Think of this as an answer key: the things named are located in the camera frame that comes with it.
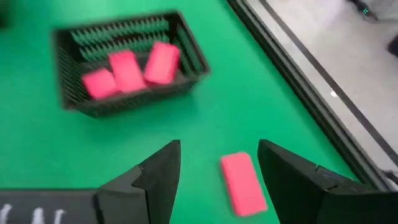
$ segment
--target white cable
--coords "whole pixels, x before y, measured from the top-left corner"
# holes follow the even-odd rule
[[[43,208],[36,208],[33,211],[32,224],[44,224]]]
[[[12,209],[10,204],[5,204],[2,209],[0,210],[0,224],[7,224],[8,220],[8,213]]]
[[[61,219],[63,214],[65,214],[65,211],[62,209],[58,209],[57,211],[55,211],[54,224],[61,224]]]

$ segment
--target black table edge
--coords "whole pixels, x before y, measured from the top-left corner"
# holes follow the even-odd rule
[[[301,69],[290,58],[268,27],[257,17],[256,13],[243,0],[227,0],[227,2],[356,177],[362,183],[375,189],[381,191],[393,190],[394,188],[384,177],[381,170],[350,136],[346,128],[341,125],[337,116],[314,90]]]

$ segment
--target pink block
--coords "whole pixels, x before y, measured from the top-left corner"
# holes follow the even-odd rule
[[[106,98],[119,91],[112,73],[105,68],[87,73],[81,79],[87,92],[96,100]]]
[[[136,56],[130,50],[122,50],[108,55],[114,78],[123,93],[146,88]]]
[[[268,209],[247,153],[238,152],[221,157],[221,169],[235,214],[249,216]]]
[[[173,82],[179,58],[180,50],[178,47],[155,42],[145,67],[145,79],[159,84]]]

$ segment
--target plastic basket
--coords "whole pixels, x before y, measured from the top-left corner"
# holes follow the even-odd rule
[[[152,86],[104,100],[91,98],[81,82],[83,74],[103,66],[111,71],[108,53],[123,49],[135,52],[143,69],[152,44],[157,40],[169,42],[180,49],[180,64],[172,84]],[[210,70],[178,11],[59,29],[55,31],[55,45],[63,107],[92,117],[184,93]]]

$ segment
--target pink eraser block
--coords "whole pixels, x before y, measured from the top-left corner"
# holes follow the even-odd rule
[[[180,50],[178,47],[155,42],[145,67],[145,79],[159,84],[173,82],[179,58]]]
[[[248,216],[268,209],[247,153],[238,152],[221,157],[221,169],[235,214]]]
[[[119,91],[112,73],[105,68],[87,73],[81,79],[87,92],[96,100],[106,98]]]
[[[146,88],[136,56],[130,50],[122,50],[108,55],[114,79],[123,93]]]

